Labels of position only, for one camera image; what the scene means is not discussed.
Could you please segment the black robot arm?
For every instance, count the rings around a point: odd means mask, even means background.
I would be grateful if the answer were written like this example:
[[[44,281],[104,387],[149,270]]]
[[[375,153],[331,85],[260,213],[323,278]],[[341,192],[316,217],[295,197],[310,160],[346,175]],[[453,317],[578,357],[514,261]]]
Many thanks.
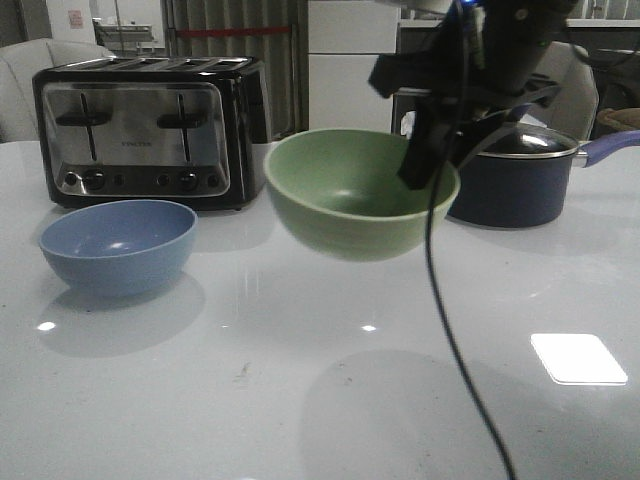
[[[369,77],[383,98],[414,98],[415,120],[399,178],[424,188],[441,166],[463,167],[511,133],[526,109],[560,87],[537,73],[571,1],[454,1],[413,53],[382,54]]]

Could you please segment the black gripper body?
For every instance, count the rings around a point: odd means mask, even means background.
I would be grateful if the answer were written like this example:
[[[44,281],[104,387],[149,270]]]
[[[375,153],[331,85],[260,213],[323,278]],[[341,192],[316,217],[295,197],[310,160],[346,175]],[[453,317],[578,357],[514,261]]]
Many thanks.
[[[382,54],[369,76],[369,84],[383,98],[402,91],[435,97],[460,97],[494,110],[509,110],[527,103],[551,102],[558,84],[536,68],[559,19],[471,19],[443,21],[429,46],[405,54]]]

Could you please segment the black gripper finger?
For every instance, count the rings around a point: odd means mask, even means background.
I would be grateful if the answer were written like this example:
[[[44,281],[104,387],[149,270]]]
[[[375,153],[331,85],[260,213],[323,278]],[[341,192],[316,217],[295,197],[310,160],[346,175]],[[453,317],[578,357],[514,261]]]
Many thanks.
[[[449,148],[449,163],[456,169],[464,167],[478,154],[513,132],[530,107],[530,103],[524,104],[458,127]]]
[[[415,121],[397,172],[409,190],[422,190],[446,164],[454,168],[462,106],[453,97],[416,100]]]

